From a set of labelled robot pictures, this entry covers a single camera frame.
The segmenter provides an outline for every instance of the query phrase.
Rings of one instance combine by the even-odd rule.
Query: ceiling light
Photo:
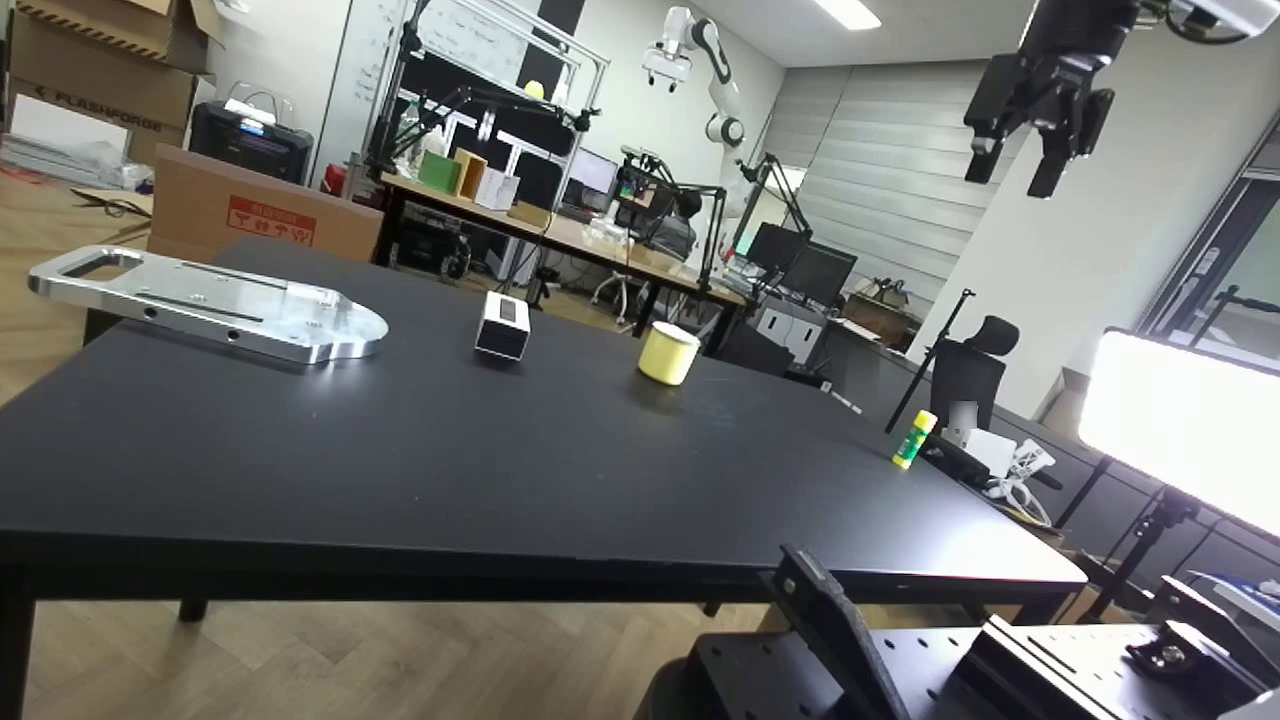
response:
[[[878,27],[878,16],[861,0],[815,0],[815,8],[837,16],[837,26],[843,26],[848,31]]]

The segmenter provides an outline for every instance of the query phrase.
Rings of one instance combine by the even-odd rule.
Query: monitor screen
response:
[[[765,269],[765,276],[781,276],[790,269],[798,249],[808,245],[805,234],[781,230],[781,225],[758,225],[756,242],[748,249],[748,262]]]
[[[843,306],[843,283],[848,283],[848,273],[853,273],[854,256],[843,256],[837,249],[825,249],[825,245],[805,245],[795,254],[795,262],[789,263],[783,273],[783,283],[808,299],[818,299],[829,309],[841,309]]]
[[[579,154],[570,156],[566,179],[574,179],[574,183],[607,198],[607,194],[610,194],[610,179],[616,179],[616,161],[579,149]]]

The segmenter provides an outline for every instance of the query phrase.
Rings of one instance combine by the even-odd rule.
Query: window blinds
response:
[[[1000,188],[962,183],[962,108],[983,63],[798,68],[789,71],[769,154],[808,169],[798,183],[812,242],[853,254],[843,293],[908,282],[925,317]]]

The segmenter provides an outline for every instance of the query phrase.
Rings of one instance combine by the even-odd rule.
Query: office chair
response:
[[[996,413],[996,391],[1005,380],[1005,360],[1021,339],[1021,330],[1000,322],[1000,317],[983,317],[981,333],[967,338],[962,344],[956,339],[940,339],[936,344],[936,365],[931,365],[931,391],[927,391],[927,408],[940,423],[949,423],[962,400],[977,405],[977,427],[991,427],[991,413]]]

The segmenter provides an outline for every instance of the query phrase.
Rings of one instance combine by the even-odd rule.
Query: desk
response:
[[[383,311],[379,358],[281,371],[153,338],[86,344],[0,413],[0,717],[35,602],[769,602],[781,545],[853,602],[1031,606],[1085,577],[818,391],[534,317],[473,352],[478,298],[282,245],[227,263]]]
[[[719,289],[713,283],[707,293],[695,283],[695,273],[687,273],[676,256],[665,256],[665,254],[653,254],[653,249],[639,249],[639,245],[620,245],[579,221],[566,221],[566,216],[550,216],[546,225],[527,225],[527,221],[514,221],[507,212],[492,212],[492,208],[478,208],[477,200],[466,198],[453,198],[453,194],[431,194],[431,188],[418,188],[416,179],[402,179],[402,176],[379,176],[383,183],[383,234],[377,242],[377,254],[373,254],[373,263],[391,263],[397,256],[397,225],[402,216],[402,203],[427,203],[443,216],[454,216],[464,225],[477,225],[477,230],[487,230],[487,234],[498,234],[498,235],[521,235],[521,242],[532,242],[541,249],[550,249],[550,254],[566,254],[566,256],[579,256],[589,263],[607,263],[616,273],[627,273],[627,276],[639,276],[647,283],[647,299],[639,309],[639,322],[637,322],[637,338],[647,330],[653,322],[653,309],[655,309],[655,289],[670,289],[670,293],[692,293],[700,299],[714,299],[719,306],[719,322],[714,322],[714,333],[707,339],[707,352],[719,348],[736,309],[742,309],[748,299],[736,298],[732,289]]]

